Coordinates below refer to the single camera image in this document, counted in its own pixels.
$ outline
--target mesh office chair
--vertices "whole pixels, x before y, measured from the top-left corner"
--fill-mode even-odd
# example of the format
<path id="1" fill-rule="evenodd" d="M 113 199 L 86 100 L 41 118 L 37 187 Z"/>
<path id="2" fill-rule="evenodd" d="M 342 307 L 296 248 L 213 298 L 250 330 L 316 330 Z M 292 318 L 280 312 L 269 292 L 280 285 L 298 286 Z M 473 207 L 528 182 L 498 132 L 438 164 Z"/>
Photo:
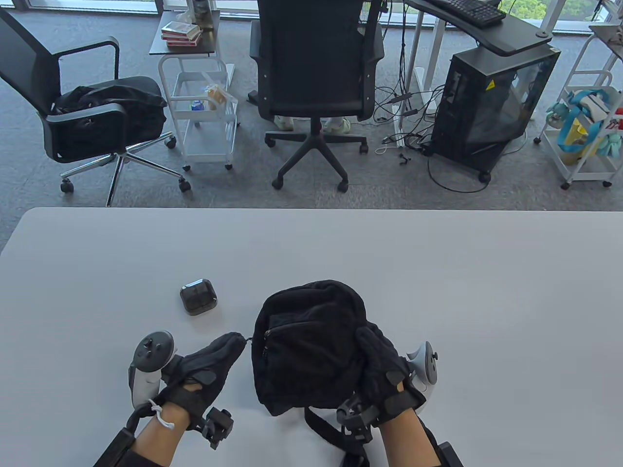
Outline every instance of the mesh office chair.
<path id="1" fill-rule="evenodd" d="M 272 182 L 283 187 L 283 176 L 311 149 L 317 149 L 342 177 L 338 190 L 348 190 L 348 175 L 327 143 L 360 143 L 364 136 L 323 134 L 321 117 L 357 116 L 367 120 L 374 111 L 376 64 L 384 57 L 378 26 L 381 0 L 258 0 L 260 20 L 251 23 L 250 56 L 257 62 L 260 116 L 311 118 L 311 131 L 266 132 L 268 147 L 275 140 L 303 144 L 281 167 Z"/>
<path id="2" fill-rule="evenodd" d="M 104 166 L 114 160 L 117 160 L 117 166 L 110 184 L 106 206 L 110 206 L 112 203 L 121 169 L 124 163 L 129 161 L 177 177 L 180 190 L 182 192 L 190 190 L 190 183 L 180 173 L 135 155 L 136 152 L 164 140 L 166 140 L 167 147 L 172 149 L 176 143 L 173 134 L 171 132 L 161 134 L 159 138 L 147 142 L 136 141 L 136 136 L 132 135 L 140 133 L 137 132 L 137 125 L 140 128 L 141 122 L 128 121 L 128 114 L 120 104 L 108 103 L 63 115 L 51 115 L 52 107 L 60 97 L 59 59 L 63 55 L 75 54 L 106 45 L 115 48 L 115 79 L 90 87 L 129 85 L 147 93 L 161 96 L 160 87 L 151 78 L 119 79 L 119 43 L 114 37 L 107 37 L 105 40 L 52 54 L 6 10 L 0 8 L 0 77 L 37 110 L 44 127 L 44 146 L 48 157 L 59 163 L 71 163 L 98 157 L 94 161 L 62 173 L 60 185 L 62 192 L 74 191 L 74 185 L 69 180 L 70 176 Z M 81 148 L 83 151 L 81 150 L 80 153 L 71 153 L 69 156 L 63 155 L 64 139 L 68 137 L 68 128 L 74 128 L 76 125 L 95 125 L 97 128 L 97 125 L 103 122 L 117 129 L 106 144 L 87 144 Z"/>

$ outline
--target black fleece glove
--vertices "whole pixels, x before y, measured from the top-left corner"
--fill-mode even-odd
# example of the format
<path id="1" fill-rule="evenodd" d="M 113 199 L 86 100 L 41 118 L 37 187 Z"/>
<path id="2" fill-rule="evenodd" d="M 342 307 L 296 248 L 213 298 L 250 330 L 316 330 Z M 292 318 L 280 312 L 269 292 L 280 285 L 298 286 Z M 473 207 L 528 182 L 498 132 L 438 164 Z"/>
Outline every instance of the black fleece glove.
<path id="1" fill-rule="evenodd" d="M 397 417 L 405 410 L 405 404 L 419 407 L 422 396 L 412 387 L 409 380 L 409 366 L 404 357 L 398 355 L 394 344 L 383 336 L 374 323 L 358 328 L 355 338 L 364 352 L 367 364 L 359 382 L 359 395 L 364 402 L 375 405 L 381 412 L 373 423 L 378 426 Z M 397 386 L 403 382 L 405 391 L 399 392 Z"/>
<path id="2" fill-rule="evenodd" d="M 209 346 L 194 354 L 173 361 L 167 386 L 156 403 L 173 402 L 190 414 L 189 430 L 195 429 L 206 409 L 220 394 L 229 369 L 238 360 L 247 341 L 240 333 L 227 333 L 215 339 Z M 201 389 L 191 392 L 184 384 L 201 384 Z"/>

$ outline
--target white sneaker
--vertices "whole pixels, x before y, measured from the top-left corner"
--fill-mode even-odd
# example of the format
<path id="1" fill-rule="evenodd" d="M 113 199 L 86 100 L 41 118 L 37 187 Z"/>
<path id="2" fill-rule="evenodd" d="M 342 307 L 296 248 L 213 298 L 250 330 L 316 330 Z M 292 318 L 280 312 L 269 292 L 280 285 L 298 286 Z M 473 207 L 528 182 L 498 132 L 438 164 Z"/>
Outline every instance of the white sneaker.
<path id="1" fill-rule="evenodd" d="M 275 125 L 281 131 L 294 131 L 294 120 L 292 117 L 275 115 Z"/>
<path id="2" fill-rule="evenodd" d="M 333 124 L 332 120 L 333 119 L 330 118 L 329 120 L 326 121 L 325 127 L 323 129 L 325 133 L 331 133 L 331 134 L 350 133 L 351 123 L 349 119 L 347 119 L 346 117 L 343 117 L 339 125 Z"/>

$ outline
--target black keyboard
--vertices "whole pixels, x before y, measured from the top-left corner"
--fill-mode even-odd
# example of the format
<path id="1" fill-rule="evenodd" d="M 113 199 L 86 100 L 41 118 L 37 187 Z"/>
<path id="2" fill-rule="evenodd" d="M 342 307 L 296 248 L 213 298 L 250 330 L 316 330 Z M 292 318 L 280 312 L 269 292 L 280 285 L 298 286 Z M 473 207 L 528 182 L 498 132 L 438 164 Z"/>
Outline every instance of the black keyboard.
<path id="1" fill-rule="evenodd" d="M 428 2 L 479 28 L 491 26 L 506 18 L 506 13 L 481 0 L 428 0 Z"/>

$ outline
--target computer tower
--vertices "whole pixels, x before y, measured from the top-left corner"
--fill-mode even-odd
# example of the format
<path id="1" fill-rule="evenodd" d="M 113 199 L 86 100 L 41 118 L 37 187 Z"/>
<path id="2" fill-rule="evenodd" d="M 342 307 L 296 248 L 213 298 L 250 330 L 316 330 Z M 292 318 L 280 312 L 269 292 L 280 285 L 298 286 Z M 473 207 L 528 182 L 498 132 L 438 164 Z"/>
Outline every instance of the computer tower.
<path id="1" fill-rule="evenodd" d="M 546 44 L 511 57 L 484 47 L 455 54 L 425 153 L 488 181 L 506 145 L 526 129 L 559 54 Z"/>

